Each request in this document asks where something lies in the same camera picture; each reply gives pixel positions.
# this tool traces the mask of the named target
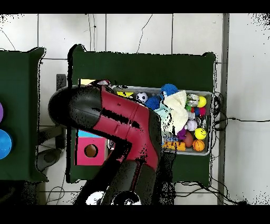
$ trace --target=smiley face ball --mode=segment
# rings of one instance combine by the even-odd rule
[[[203,128],[197,128],[195,130],[195,137],[199,140],[203,140],[206,137],[206,131]]]
[[[146,95],[145,92],[140,92],[136,95],[136,100],[140,100],[143,103],[145,103],[148,100],[148,96]]]

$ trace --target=green table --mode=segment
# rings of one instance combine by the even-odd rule
[[[109,79],[114,85],[156,87],[172,83],[178,89],[213,92],[213,53],[204,55],[125,54],[113,52],[85,52],[75,45],[69,52],[68,82],[78,79]],[[71,137],[70,181],[90,180],[99,166],[75,166],[75,131]],[[209,185],[207,156],[177,155],[172,167],[172,181],[199,181]]]
[[[28,52],[0,51],[0,129],[13,139],[11,152],[0,160],[0,180],[47,181],[35,166],[38,120],[38,70],[43,48]]]

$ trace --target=colorful toy pile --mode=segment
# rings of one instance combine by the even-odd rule
[[[185,151],[193,148],[201,152],[205,148],[206,98],[178,91],[173,84],[165,84],[154,96],[140,92],[117,92],[118,95],[134,98],[154,110],[161,118],[162,148]]]

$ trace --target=gray bin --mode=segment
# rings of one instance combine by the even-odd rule
[[[117,86],[112,86],[112,89],[115,93],[117,91],[123,91],[123,92],[133,92],[132,96],[135,98],[136,95],[139,92],[145,92],[148,97],[158,95],[160,94],[160,88],[148,88],[148,87],[134,87],[134,86],[127,86],[125,88],[120,88]],[[192,91],[192,90],[186,90],[187,94],[196,94],[198,96],[204,96],[206,98],[206,132],[207,136],[204,139],[205,148],[201,152],[195,151],[192,147],[187,148],[185,151],[176,151],[177,154],[181,155],[197,155],[197,156],[205,156],[210,153],[211,150],[211,131],[212,131],[212,122],[214,120],[213,117],[213,108],[214,108],[214,98],[213,94],[211,92],[204,92],[204,91]],[[169,149],[162,149],[163,152],[171,152],[175,153],[175,150],[169,150]]]

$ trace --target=blue ball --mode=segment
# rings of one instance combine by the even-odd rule
[[[160,98],[157,96],[149,97],[145,102],[145,106],[151,108],[152,110],[156,110],[159,108]]]
[[[172,94],[177,93],[178,92],[178,89],[177,89],[177,87],[175,85],[168,83],[168,84],[165,84],[164,86],[162,86],[161,89],[160,89],[160,91],[161,92],[165,91],[166,94],[167,94],[167,96],[170,96]]]
[[[195,116],[199,116],[200,115],[200,110],[198,107],[195,107],[194,108],[194,113],[195,113]]]

